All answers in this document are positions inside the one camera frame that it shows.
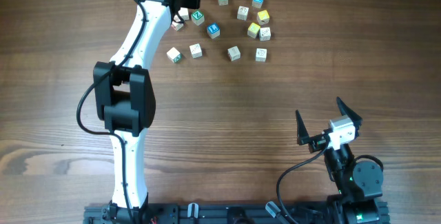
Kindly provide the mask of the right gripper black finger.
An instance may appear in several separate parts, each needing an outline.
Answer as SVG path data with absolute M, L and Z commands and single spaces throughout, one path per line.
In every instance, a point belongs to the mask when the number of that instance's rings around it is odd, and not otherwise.
M 297 123 L 297 144 L 305 145 L 309 142 L 309 133 L 305 127 L 304 121 L 300 115 L 300 112 L 296 110 L 296 123 Z
M 341 115 L 347 115 L 353 122 L 354 126 L 359 128 L 362 125 L 362 117 L 348 107 L 340 97 L 336 98 L 336 102 Z

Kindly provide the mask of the plain wooden block green side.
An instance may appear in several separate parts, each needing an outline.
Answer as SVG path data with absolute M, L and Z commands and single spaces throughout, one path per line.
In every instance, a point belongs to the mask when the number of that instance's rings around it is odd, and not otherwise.
M 179 16 L 182 18 L 182 20 L 184 21 L 188 21 L 189 20 L 189 11 L 187 8 L 181 8 L 178 11 Z

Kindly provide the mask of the wooden block red dog picture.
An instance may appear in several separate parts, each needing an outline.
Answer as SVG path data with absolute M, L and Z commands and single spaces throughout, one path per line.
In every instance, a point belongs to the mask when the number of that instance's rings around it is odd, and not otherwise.
M 181 21 L 177 15 L 174 16 L 171 27 L 175 31 L 179 31 L 184 26 L 184 21 Z

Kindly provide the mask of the wooden block sketch picture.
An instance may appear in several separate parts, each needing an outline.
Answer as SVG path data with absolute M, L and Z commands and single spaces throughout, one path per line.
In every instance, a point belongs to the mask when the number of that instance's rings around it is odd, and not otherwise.
M 270 27 L 261 28 L 259 32 L 259 39 L 261 41 L 268 41 L 271 39 L 271 29 Z

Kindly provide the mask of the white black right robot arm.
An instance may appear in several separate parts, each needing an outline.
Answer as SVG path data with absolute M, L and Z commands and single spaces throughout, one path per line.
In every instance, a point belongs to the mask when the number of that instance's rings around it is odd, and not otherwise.
M 382 162 L 371 155 L 354 156 L 349 144 L 359 137 L 362 117 L 336 99 L 341 116 L 329 121 L 321 134 L 311 136 L 296 111 L 297 142 L 311 153 L 322 152 L 329 178 L 338 193 L 320 205 L 323 223 L 381 223 L 384 180 Z

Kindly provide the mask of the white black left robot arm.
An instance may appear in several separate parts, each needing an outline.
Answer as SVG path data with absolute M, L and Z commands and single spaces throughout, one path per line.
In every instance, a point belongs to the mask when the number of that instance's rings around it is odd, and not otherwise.
M 181 8 L 201 0 L 135 0 L 136 17 L 118 52 L 93 70 L 98 118 L 111 137 L 115 187 L 102 223 L 149 223 L 144 142 L 155 111 L 149 69 L 161 38 Z

